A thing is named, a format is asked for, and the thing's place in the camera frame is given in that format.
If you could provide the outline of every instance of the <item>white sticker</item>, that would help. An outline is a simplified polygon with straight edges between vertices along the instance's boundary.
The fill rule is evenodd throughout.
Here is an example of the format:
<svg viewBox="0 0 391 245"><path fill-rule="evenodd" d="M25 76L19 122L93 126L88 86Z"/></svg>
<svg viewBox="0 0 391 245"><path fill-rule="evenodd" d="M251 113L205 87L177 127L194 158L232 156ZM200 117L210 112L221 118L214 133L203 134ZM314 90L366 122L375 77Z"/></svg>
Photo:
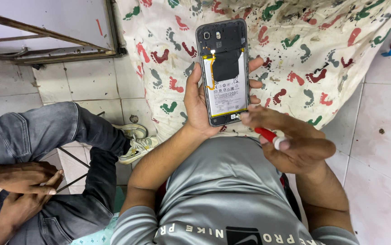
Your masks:
<svg viewBox="0 0 391 245"><path fill-rule="evenodd" d="M238 59L238 76L225 81L215 81L214 84L212 84L211 60L204 59L203 62L206 74L206 84L207 86L214 88L208 89L211 116L214 117L247 109L244 52L241 53L241 56Z"/></svg>

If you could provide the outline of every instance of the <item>phone frame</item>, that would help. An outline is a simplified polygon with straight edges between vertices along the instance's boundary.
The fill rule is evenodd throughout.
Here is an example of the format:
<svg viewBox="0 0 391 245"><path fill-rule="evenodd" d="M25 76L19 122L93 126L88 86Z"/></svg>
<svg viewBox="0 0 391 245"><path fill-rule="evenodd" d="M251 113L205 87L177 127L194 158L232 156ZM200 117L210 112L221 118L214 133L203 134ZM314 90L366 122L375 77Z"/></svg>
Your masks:
<svg viewBox="0 0 391 245"><path fill-rule="evenodd" d="M242 111L239 111L239 112L234 112L234 113L228 113L228 114L223 114L223 115L218 115L218 116L215 116L215 117L212 117L212 114L211 114L211 109L210 109L210 106L209 106L209 97L208 97L208 88L206 87L206 74L205 74L205 71L204 71L204 62L203 62L203 55L202 55L202 42L204 39L199 39L199 32L201 32L201 35L203 35L203 32L204 32L204 29L209 27L214 27L215 25L222 25L222 24L227 24L227 23L239 23L238 25L242 25L244 26L244 29L245 29L245 36L243 37L245 39L244 43L242 44L242 47L244 48L244 68L245 68L245 78L246 78L246 96L247 96L247 108L248 106L250 105L250 90L249 90L249 78L248 78L248 47L247 47L247 23L244 19L241 19L241 18L238 18L238 19L233 19L233 20L225 20L225 21L220 21L220 22L214 22L214 23L209 23L209 24L204 24L204 25L201 25L197 28L197 30L195 31L195 38L197 40L197 49L198 49L198 58L200 60L200 67L202 69L202 79L203 79L203 89L204 89L204 97L206 99L206 107L208 109L208 117L209 117L209 124L213 127L219 127L219 126L223 126L223 125L227 125L227 124L230 124L230 123L236 123L236 122L240 122L241 119L239 116L236 116L235 119L231 119L231 115L236 115L236 114L240 114L242 112L246 112L248 111L247 109L246 110L242 110ZM223 117L224 118L224 123L220 123L220 124L213 124L213 120L214 119L219 119L220 117Z"/></svg>

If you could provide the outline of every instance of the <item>hand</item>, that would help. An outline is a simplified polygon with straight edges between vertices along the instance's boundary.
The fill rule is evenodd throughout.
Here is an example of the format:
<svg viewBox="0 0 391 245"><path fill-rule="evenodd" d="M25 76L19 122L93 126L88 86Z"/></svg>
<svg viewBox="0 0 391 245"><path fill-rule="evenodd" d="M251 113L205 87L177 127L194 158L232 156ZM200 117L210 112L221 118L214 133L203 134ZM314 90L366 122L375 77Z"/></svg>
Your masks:
<svg viewBox="0 0 391 245"><path fill-rule="evenodd" d="M57 171L45 186L57 188L62 182L63 172ZM46 194L9 193L0 210L0 227L18 230L23 223L37 214L51 197Z"/></svg>
<svg viewBox="0 0 391 245"><path fill-rule="evenodd" d="M0 188L16 193L54 195L55 188L40 184L47 182L57 171L48 162L0 165Z"/></svg>
<svg viewBox="0 0 391 245"><path fill-rule="evenodd" d="M335 145L325 139L324 133L312 125L277 111L250 106L249 113L242 113L244 125L268 129L279 129L285 132L288 140L280 143L280 150L259 136L262 150L268 159L280 172L290 174L310 174L325 166L325 159L331 157Z"/></svg>
<svg viewBox="0 0 391 245"><path fill-rule="evenodd" d="M256 58L248 63L249 72L258 69L263 64L262 58ZM204 97L203 84L198 86L198 81L202 78L202 70L200 64L197 62L194 69L186 80L186 92L184 103L186 112L188 114L188 121L186 126L192 127L194 130L200 132L206 138L214 136L218 133L221 127L212 127L209 124L208 109L206 108L206 99ZM261 88L262 82L250 79L250 88ZM260 99L250 97L252 104L260 103Z"/></svg>

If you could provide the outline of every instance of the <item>gray shirt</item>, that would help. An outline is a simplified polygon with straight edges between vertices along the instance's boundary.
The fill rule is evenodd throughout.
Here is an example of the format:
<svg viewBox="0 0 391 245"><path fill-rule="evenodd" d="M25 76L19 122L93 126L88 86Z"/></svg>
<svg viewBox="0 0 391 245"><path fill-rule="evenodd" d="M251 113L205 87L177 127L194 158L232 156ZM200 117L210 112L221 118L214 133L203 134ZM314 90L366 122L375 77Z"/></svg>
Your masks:
<svg viewBox="0 0 391 245"><path fill-rule="evenodd" d="M145 206L126 210L111 243L359 244L338 227L320 227L310 234L292 211L279 177L258 141L209 139L170 176L158 214Z"/></svg>

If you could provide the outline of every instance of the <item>metal rod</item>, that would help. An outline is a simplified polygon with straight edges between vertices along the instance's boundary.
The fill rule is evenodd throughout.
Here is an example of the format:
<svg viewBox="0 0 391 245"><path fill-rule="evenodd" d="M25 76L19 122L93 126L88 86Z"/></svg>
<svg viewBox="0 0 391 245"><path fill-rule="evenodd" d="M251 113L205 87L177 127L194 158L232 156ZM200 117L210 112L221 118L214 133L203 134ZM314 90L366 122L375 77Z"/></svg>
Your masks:
<svg viewBox="0 0 391 245"><path fill-rule="evenodd" d="M88 169L90 168L90 166L86 163L84 163L83 161L81 161L80 159L78 159L77 157L73 156L73 154L69 153L68 151L66 151L64 148L62 147L58 147L58 149L60 149L61 151L65 152L67 155L69 155L70 157L72 157L74 160L80 162L81 164L83 164L85 167L87 167Z"/></svg>
<svg viewBox="0 0 391 245"><path fill-rule="evenodd" d="M71 183L67 184L66 186L62 187L61 189L57 190L57 193L59 193L60 191L62 190L65 190L67 189L70 185L76 183L77 181L80 181L83 177L85 177L87 174L84 174L82 176L80 176L79 178L75 179L74 181L72 181Z"/></svg>

